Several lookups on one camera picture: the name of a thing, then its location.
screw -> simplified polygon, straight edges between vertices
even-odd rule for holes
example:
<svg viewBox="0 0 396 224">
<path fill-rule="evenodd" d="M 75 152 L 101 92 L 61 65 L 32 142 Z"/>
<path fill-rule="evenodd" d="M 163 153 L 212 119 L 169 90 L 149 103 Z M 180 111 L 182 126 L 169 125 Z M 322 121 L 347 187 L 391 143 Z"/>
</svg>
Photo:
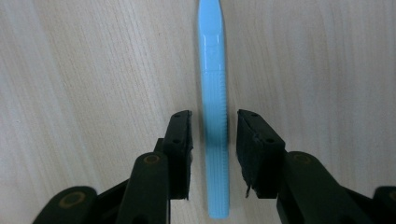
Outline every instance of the screw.
<svg viewBox="0 0 396 224">
<path fill-rule="evenodd" d="M 59 206 L 67 209 L 71 208 L 76 204 L 82 203 L 85 200 L 85 193 L 81 191 L 75 191 L 64 196 L 59 202 Z"/>
<path fill-rule="evenodd" d="M 309 157 L 307 157 L 307 156 L 305 156 L 305 155 L 303 155 L 303 154 L 297 154 L 297 155 L 295 155 L 295 156 L 293 157 L 293 159 L 294 159 L 295 161 L 298 161 L 298 162 L 303 163 L 303 164 L 309 164 L 309 163 L 311 163 L 311 159 L 309 159 Z"/>
<path fill-rule="evenodd" d="M 147 164 L 157 163 L 160 160 L 160 157 L 157 155 L 149 155 L 143 161 Z"/>
</svg>

textured grip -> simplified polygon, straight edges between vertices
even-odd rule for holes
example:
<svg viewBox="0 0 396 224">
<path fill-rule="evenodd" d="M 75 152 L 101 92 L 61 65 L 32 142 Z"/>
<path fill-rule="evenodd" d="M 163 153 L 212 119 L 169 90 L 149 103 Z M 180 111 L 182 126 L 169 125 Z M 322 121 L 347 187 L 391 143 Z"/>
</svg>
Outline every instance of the textured grip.
<svg viewBox="0 0 396 224">
<path fill-rule="evenodd" d="M 213 218 L 225 218 L 230 203 L 225 73 L 202 73 L 202 95 L 208 210 Z"/>
</svg>

wooden surface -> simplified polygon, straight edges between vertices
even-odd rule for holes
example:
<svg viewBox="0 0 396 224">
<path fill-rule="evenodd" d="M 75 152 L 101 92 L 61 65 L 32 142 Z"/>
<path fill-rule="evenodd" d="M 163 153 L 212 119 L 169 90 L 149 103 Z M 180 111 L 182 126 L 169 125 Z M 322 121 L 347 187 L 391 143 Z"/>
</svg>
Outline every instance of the wooden surface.
<svg viewBox="0 0 396 224">
<path fill-rule="evenodd" d="M 227 41 L 231 213 L 207 216 L 198 1 L 0 1 L 0 223 L 30 223 L 57 192 L 129 177 L 169 118 L 193 113 L 191 199 L 172 223 L 279 223 L 245 199 L 236 111 L 318 157 L 367 196 L 396 185 L 396 4 L 221 1 Z"/>
</svg>

wood grain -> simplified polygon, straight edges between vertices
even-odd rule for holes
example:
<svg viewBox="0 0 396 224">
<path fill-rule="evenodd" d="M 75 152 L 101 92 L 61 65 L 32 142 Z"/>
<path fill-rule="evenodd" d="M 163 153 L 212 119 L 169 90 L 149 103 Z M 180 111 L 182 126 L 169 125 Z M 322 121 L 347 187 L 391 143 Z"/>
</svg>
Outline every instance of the wood grain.
<svg viewBox="0 0 396 224">
<path fill-rule="evenodd" d="M 221 1 L 227 42 L 230 217 L 205 195 L 198 1 L 0 1 L 0 223 L 30 223 L 57 192 L 129 177 L 170 116 L 193 113 L 191 199 L 172 223 L 279 223 L 244 198 L 236 111 L 367 196 L 396 185 L 396 4 Z"/>
</svg>

blue toothbrush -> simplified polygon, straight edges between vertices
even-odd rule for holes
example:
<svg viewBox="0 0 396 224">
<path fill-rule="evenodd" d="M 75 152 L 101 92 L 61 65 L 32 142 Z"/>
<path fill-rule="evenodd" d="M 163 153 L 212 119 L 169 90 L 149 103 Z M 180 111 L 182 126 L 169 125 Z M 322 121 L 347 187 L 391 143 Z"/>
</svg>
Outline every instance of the blue toothbrush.
<svg viewBox="0 0 396 224">
<path fill-rule="evenodd" d="M 219 0 L 200 1 L 198 35 L 208 210 L 212 218 L 226 218 L 230 206 L 227 97 L 224 32 Z"/>
</svg>

